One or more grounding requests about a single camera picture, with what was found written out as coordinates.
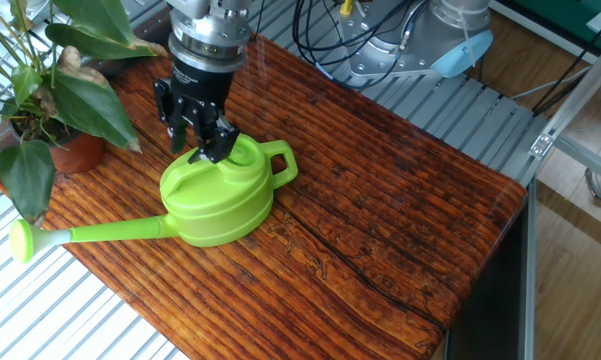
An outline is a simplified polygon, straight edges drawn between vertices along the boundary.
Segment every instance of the wooden floor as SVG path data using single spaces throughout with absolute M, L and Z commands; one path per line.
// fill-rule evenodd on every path
M 491 29 L 496 40 L 485 61 L 483 82 L 507 96 L 557 80 L 575 59 L 499 14 L 494 14 Z M 518 102 L 531 108 L 542 94 Z M 600 124 L 601 90 L 570 129 Z M 601 129 L 569 136 L 601 155 Z M 584 170 L 554 150 L 538 175 L 538 360 L 601 360 L 601 206 L 589 194 Z

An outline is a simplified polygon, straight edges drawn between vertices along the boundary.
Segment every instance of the wooden table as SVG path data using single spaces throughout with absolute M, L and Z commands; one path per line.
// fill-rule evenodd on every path
M 163 59 L 116 78 L 144 153 L 109 146 L 94 170 L 58 175 L 47 228 L 165 212 L 174 156 L 152 80 L 169 75 Z M 193 359 L 430 358 L 525 189 L 268 40 L 249 46 L 226 107 L 258 141 L 288 141 L 300 169 L 260 228 L 217 248 L 66 248 Z

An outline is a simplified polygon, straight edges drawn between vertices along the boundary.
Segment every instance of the black cable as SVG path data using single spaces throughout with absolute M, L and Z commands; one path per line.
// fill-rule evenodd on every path
M 333 15 L 331 15 L 331 10 L 335 9 L 336 6 L 333 5 L 333 7 L 329 9 L 329 7 L 327 7 L 327 0 L 322 0 L 322 6 L 324 6 L 324 10 L 327 12 L 327 15 L 329 15 L 333 28 L 336 29 L 336 33 L 338 34 L 338 40 L 340 40 L 340 43 L 342 44 L 342 34 L 340 33 L 340 29 L 338 29 L 338 23 L 336 22 L 336 19 L 333 18 Z
M 356 48 L 354 51 L 352 51 L 352 52 L 351 52 L 351 54 L 349 54 L 349 55 L 347 55 L 347 56 L 344 56 L 343 58 L 341 58 L 341 59 L 338 59 L 338 60 L 330 61 L 330 62 L 327 62 L 327 63 L 321 63 L 320 65 L 322 65 L 322 66 L 329 66 L 329 65 L 334 65 L 334 64 L 342 63 L 342 62 L 344 62 L 345 60 L 348 60 L 348 59 L 352 58 L 353 56 L 355 56 L 355 55 L 356 55 L 356 53 L 357 53 L 358 51 L 360 51 L 360 50 L 361 50 L 361 49 L 364 47 L 364 45 L 366 45 L 366 44 L 367 44 L 367 42 L 369 42 L 369 40 L 371 40 L 371 38 L 373 38 L 374 36 L 377 36 L 376 32 L 377 32 L 377 31 L 380 29 L 380 27 L 382 27 L 382 25 L 384 25 L 384 23 L 386 23 L 386 21 L 387 21 L 387 20 L 389 20 L 391 17 L 393 17 L 395 14 L 397 14 L 397 13 L 398 13 L 398 11 L 400 10 L 400 8 L 401 8 L 402 6 L 404 6 L 404 5 L 408 5 L 408 6 L 406 7 L 406 12 L 408 13 L 409 6 L 410 6 L 410 4 L 411 4 L 412 2 L 413 2 L 413 0 L 406 1 L 406 2 L 404 2 L 404 3 L 402 3 L 402 4 L 398 5 L 398 6 L 394 7 L 394 8 L 393 8 L 393 9 L 392 9 L 392 10 L 391 10 L 391 11 L 390 11 L 390 12 L 389 12 L 389 13 L 388 13 L 388 14 L 387 14 L 387 15 L 386 15 L 386 16 L 385 16 L 385 17 L 384 17 L 384 18 L 383 18 L 383 19 L 382 19 L 380 22 L 378 22 L 378 24 L 374 25 L 373 27 L 371 27 L 371 28 L 368 30 L 368 31 L 371 31 L 371 33 L 369 34 L 369 36 L 368 36 L 367 38 L 365 38 L 365 39 L 364 39 L 364 41 L 362 41 L 362 43 L 360 43 L 360 42 L 358 42 L 358 43 L 355 43 L 355 42 L 354 42 L 354 43 L 351 43 L 351 44 L 350 44 L 350 43 L 348 43 L 348 41 L 343 41 L 342 39 L 340 39 L 340 40 L 339 40 L 340 44 L 338 44 L 338 45 L 332 45 L 332 46 L 326 46 L 326 47 L 312 47 L 312 46 L 310 46 L 310 45 L 309 45 L 309 46 L 307 46 L 307 45 L 301 44 L 301 43 L 300 43 L 300 41 L 299 41 L 299 37 L 300 37 L 300 35 L 299 35 L 299 15 L 301 14 L 302 7 L 303 7 L 303 5 L 304 5 L 304 0 L 299 0 L 299 1 L 296 3 L 296 9 L 295 9 L 295 14 L 294 14 L 294 21 L 293 21 L 293 26 L 292 26 L 292 35 L 293 35 L 293 37 L 294 37 L 294 42 L 296 43 L 296 45 L 297 45 L 297 47 L 298 47 L 298 50 L 299 50 L 299 52 L 300 52 L 300 55 L 301 55 L 301 56 L 302 56 L 302 57 L 303 57 L 303 58 L 304 58 L 304 59 L 305 59 L 307 62 L 311 63 L 312 65 L 316 65 L 315 57 L 313 56 L 313 52 L 314 52 L 314 51 L 329 51 L 329 50 L 334 50 L 334 49 L 337 49 L 337 48 L 340 48 L 340 47 L 343 47 L 343 46 L 352 46 L 352 45 L 357 45 L 357 44 L 359 44 L 358 48 Z M 306 26 L 307 26 L 307 30 L 305 30 L 305 31 L 307 31 L 307 32 L 308 32 L 308 29 L 309 29 L 309 25 L 310 25 L 310 23 L 309 23 L 309 22 L 307 22 L 307 25 L 306 25 Z M 309 59 L 309 58 L 308 58 L 308 57 L 307 57 L 307 56 L 304 54 L 304 51 L 303 51 L 303 50 L 306 50 L 306 51 L 308 51 L 308 52 L 309 52 L 309 56 L 311 56 L 311 59 L 312 59 L 312 60 L 310 60 L 310 59 Z
M 480 68 L 478 68 L 478 82 L 482 83 L 482 73 L 484 71 L 484 60 L 487 58 L 487 53 L 485 52 L 480 59 Z
M 298 0 L 296 2 L 296 9 L 295 9 L 294 19 L 293 19 L 293 24 L 292 24 L 293 25 L 292 26 L 293 41 L 296 43 L 296 46 L 298 47 L 298 49 L 307 50 L 307 51 L 331 51 L 331 50 L 338 49 L 342 46 L 351 46 L 352 44 L 355 44 L 358 40 L 364 38 L 366 35 L 375 33 L 382 25 L 384 25 L 384 23 L 388 19 L 393 17 L 397 13 L 397 11 L 399 11 L 405 5 L 410 5 L 412 2 L 413 2 L 413 0 L 410 0 L 410 1 L 405 1 L 405 2 L 397 5 L 384 18 L 382 18 L 382 20 L 380 20 L 376 25 L 370 27 L 368 30 L 363 31 L 362 33 L 358 34 L 357 36 L 354 36 L 353 38 L 351 38 L 349 40 L 341 41 L 340 44 L 325 46 L 325 47 L 310 47 L 310 46 L 307 46 L 300 42 L 299 22 L 300 22 L 300 15 L 302 13 L 301 9 L 304 5 L 304 0 Z M 372 36 L 367 37 L 365 39 L 365 41 L 368 42 L 371 39 L 371 37 Z
M 264 12 L 264 1 L 260 4 L 260 14 L 258 15 L 258 27 L 256 27 L 256 35 L 260 34 L 260 23 L 262 22 L 262 13 Z
M 328 74 L 326 72 L 326 70 L 324 70 L 324 68 L 322 68 L 322 66 L 329 66 L 329 65 L 334 65 L 334 64 L 342 63 L 342 62 L 346 61 L 347 59 L 350 59 L 351 57 L 355 56 L 356 53 L 359 50 L 361 50 L 362 47 L 364 47 L 367 44 L 367 42 L 369 42 L 369 40 L 371 38 L 373 38 L 374 36 L 376 36 L 376 33 L 378 32 L 378 30 L 382 27 L 382 25 L 384 25 L 386 23 L 386 21 L 388 21 L 390 18 L 392 18 L 393 16 L 395 16 L 400 11 L 400 9 L 403 6 L 407 5 L 405 13 L 402 16 L 402 20 L 398 23 L 398 25 L 395 26 L 393 29 L 384 31 L 382 33 L 395 31 L 402 24 L 402 22 L 404 21 L 404 18 L 409 13 L 409 7 L 411 6 L 411 3 L 413 3 L 413 0 L 405 1 L 404 3 L 396 6 L 380 22 L 378 22 L 378 24 L 376 24 L 373 27 L 369 28 L 369 30 L 367 30 L 367 32 L 369 32 L 369 36 L 366 37 L 362 41 L 362 43 L 359 44 L 358 48 L 355 51 L 351 52 L 351 54 L 349 54 L 347 56 L 344 56 L 341 59 L 330 61 L 330 62 L 327 62 L 327 63 L 319 63 L 317 61 L 316 57 L 314 56 L 313 52 L 314 51 L 329 51 L 329 50 L 334 50 L 334 49 L 337 49 L 337 48 L 340 48 L 340 47 L 343 47 L 343 46 L 352 46 L 352 44 L 356 44 L 356 41 L 358 41 L 356 39 L 359 38 L 359 37 L 361 37 L 361 36 L 363 36 L 366 32 L 363 32 L 362 34 L 358 35 L 357 37 L 352 38 L 349 41 L 344 41 L 342 39 L 342 34 L 340 33 L 340 31 L 338 29 L 338 24 L 335 21 L 335 19 L 333 18 L 333 16 L 331 15 L 330 9 L 327 7 L 326 1 L 322 0 L 323 6 L 325 7 L 325 10 L 327 11 L 327 14 L 329 15 L 329 18 L 331 19 L 331 22 L 332 22 L 332 24 L 333 24 L 333 26 L 336 29 L 336 32 L 338 34 L 339 44 L 332 45 L 332 46 L 327 46 L 327 47 L 313 47 L 311 45 L 311 40 L 309 38 L 309 29 L 310 29 L 310 26 L 311 26 L 311 20 L 310 19 L 311 19 L 311 10 L 313 9 L 313 0 L 309 0 L 309 10 L 308 10 L 308 12 L 306 14 L 306 16 L 307 16 L 307 19 L 305 21 L 306 30 L 305 30 L 305 34 L 304 34 L 305 35 L 306 44 L 302 44 L 300 42 L 300 34 L 299 34 L 299 32 L 300 32 L 300 16 L 302 14 L 302 8 L 304 6 L 304 1 L 305 0 L 298 0 L 296 2 L 296 8 L 294 10 L 294 19 L 293 19 L 293 24 L 292 24 L 292 36 L 294 38 L 294 42 L 296 43 L 296 45 L 298 47 L 298 51 L 300 52 L 300 55 L 302 56 L 302 58 L 304 58 L 307 62 L 313 64 L 314 66 L 318 66 L 325 73 L 325 75 L 328 76 L 333 82 L 335 82 L 335 83 L 337 83 L 337 84 L 339 84 L 341 86 L 351 88 L 351 89 L 364 90 L 366 88 L 369 88 L 371 86 L 375 86 L 375 85 L 381 83 L 387 77 L 389 77 L 389 75 L 391 74 L 391 72 L 395 69 L 395 67 L 400 62 L 400 58 L 402 56 L 401 53 L 398 53 L 396 55 L 395 61 L 393 62 L 393 64 L 389 68 L 389 70 L 382 77 L 380 77 L 378 80 L 375 80 L 375 81 L 372 81 L 372 82 L 369 82 L 367 84 L 360 85 L 360 86 L 349 85 L 349 84 L 347 84 L 345 82 L 342 82 L 342 81 L 340 81 L 338 79 L 335 79 L 333 76 L 331 76 L 330 74 Z M 414 16 L 414 19 L 409 19 L 408 22 L 415 21 L 415 17 L 416 16 Z
M 578 86 L 580 81 L 582 81 L 584 75 L 584 73 L 581 74 L 578 79 L 565 86 L 564 89 L 560 90 L 560 92 L 558 92 L 553 97 L 551 97 L 551 99 L 547 100 L 544 104 L 542 104 L 537 110 L 538 115 L 545 113 L 547 110 L 551 109 L 555 104 L 559 103 L 565 96 L 569 95 L 569 93 L 571 93 L 573 89 L 575 89 L 576 86 Z
M 573 61 L 573 63 L 571 64 L 571 66 L 569 66 L 569 68 L 567 69 L 567 71 L 564 72 L 564 74 L 562 74 L 562 76 L 560 77 L 560 79 L 558 79 L 558 81 L 556 81 L 555 84 L 553 84 L 553 86 L 551 88 L 549 88 L 549 90 L 547 90 L 547 92 L 542 96 L 542 98 L 536 103 L 536 105 L 533 107 L 532 111 L 533 111 L 533 116 L 537 117 L 539 115 L 541 115 L 544 111 L 540 112 L 538 111 L 539 108 L 541 106 L 543 106 L 544 108 L 546 108 L 546 106 L 543 105 L 544 101 L 549 97 L 549 95 L 551 95 L 551 93 L 553 93 L 558 86 L 560 86 L 560 84 L 564 81 L 564 79 L 571 73 L 571 71 L 573 71 L 573 69 L 576 67 L 576 65 L 578 65 L 578 63 L 582 60 L 582 58 L 588 53 L 590 52 L 590 49 L 593 47 L 593 45 L 595 44 L 595 42 L 598 40 L 598 38 L 600 38 L 601 36 L 601 29 L 600 31 L 598 31 L 596 33 L 596 35 L 587 43 L 587 45 L 585 46 L 585 48 L 582 50 L 582 52 L 580 53 L 580 55 L 578 55 L 578 57 L 576 58 L 576 60 Z

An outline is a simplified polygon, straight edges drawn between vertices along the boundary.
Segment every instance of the metal grate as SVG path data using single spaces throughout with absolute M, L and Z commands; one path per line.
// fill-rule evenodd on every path
M 291 38 L 294 4 L 294 0 L 267 0 L 261 32 L 297 54 Z M 160 0 L 125 1 L 125 5 L 134 28 L 165 7 Z M 254 29 L 260 5 L 261 0 L 256 0 L 252 6 Z M 320 2 L 315 6 L 312 42 L 335 43 L 324 7 Z M 58 15 L 56 21 L 66 18 Z M 33 29 L 35 46 L 43 51 L 49 47 L 45 27 L 40 23 Z M 4 51 L 0 54 L 2 61 L 10 61 Z M 324 52 L 319 59 L 327 62 L 342 55 Z M 342 80 L 348 78 L 346 64 L 327 70 Z M 0 89 L 9 96 L 2 81 Z M 533 119 L 529 110 L 466 76 L 389 77 L 362 93 L 524 186 L 540 165 L 527 150 L 544 119 Z M 186 358 L 62 247 L 38 255 L 30 266 L 13 262 L 6 236 L 17 217 L 11 202 L 0 194 L 0 359 Z

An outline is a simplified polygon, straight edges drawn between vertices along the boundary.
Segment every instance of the watering can spout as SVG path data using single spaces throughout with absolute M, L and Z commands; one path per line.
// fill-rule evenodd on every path
M 14 258 L 21 263 L 28 263 L 36 253 L 54 245 L 175 236 L 178 236 L 178 232 L 171 225 L 169 215 L 51 231 L 38 229 L 25 220 L 17 220 L 11 224 L 9 243 Z

